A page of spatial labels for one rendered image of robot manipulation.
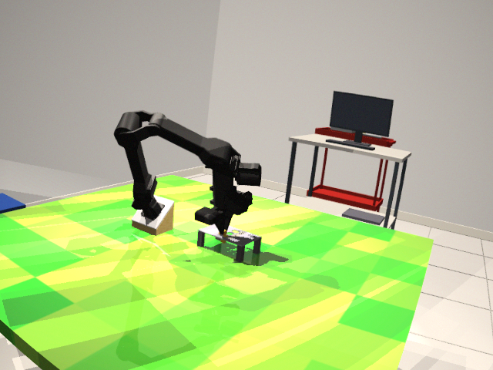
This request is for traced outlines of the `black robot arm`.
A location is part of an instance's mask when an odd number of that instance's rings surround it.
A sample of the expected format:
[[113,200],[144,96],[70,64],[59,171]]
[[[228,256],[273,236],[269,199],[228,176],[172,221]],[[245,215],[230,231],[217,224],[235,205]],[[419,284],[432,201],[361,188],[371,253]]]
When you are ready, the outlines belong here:
[[[142,126],[148,121],[149,125]],[[213,185],[228,187],[233,185],[260,186],[262,167],[259,163],[241,163],[241,155],[227,141],[206,138],[173,122],[162,113],[148,113],[145,110],[126,112],[122,115],[115,131],[116,142],[125,148],[130,171],[134,179],[131,207],[142,210],[142,216],[155,220],[165,207],[158,203],[154,194],[157,188],[156,175],[147,171],[141,141],[151,136],[159,136],[177,146],[195,153],[205,165],[213,170]],[[232,157],[232,159],[231,159]],[[231,161],[231,162],[230,162]],[[253,204],[250,191],[222,195],[220,207],[226,207],[239,216],[247,212]]]

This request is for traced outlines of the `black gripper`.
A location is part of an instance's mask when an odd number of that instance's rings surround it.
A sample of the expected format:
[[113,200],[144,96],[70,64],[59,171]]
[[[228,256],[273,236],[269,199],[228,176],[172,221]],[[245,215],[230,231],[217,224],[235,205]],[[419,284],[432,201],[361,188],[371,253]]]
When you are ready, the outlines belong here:
[[212,185],[210,190],[213,191],[213,199],[210,200],[210,204],[213,205],[212,208],[202,207],[195,212],[195,221],[203,223],[208,226],[212,226],[215,224],[216,229],[220,234],[228,231],[230,221],[234,215],[234,213],[229,210],[226,205],[225,208],[220,207],[220,201],[222,195],[231,194],[236,190],[236,186],[231,185],[228,187],[218,187]]

